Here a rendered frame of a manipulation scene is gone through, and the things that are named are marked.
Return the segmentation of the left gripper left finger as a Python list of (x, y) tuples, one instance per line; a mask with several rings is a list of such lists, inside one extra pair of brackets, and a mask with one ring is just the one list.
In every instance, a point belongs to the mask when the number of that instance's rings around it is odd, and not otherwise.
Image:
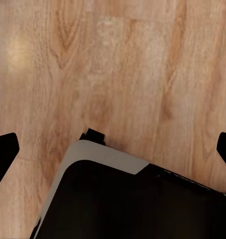
[(14, 132), (0, 136), (0, 182), (18, 152), (19, 144)]

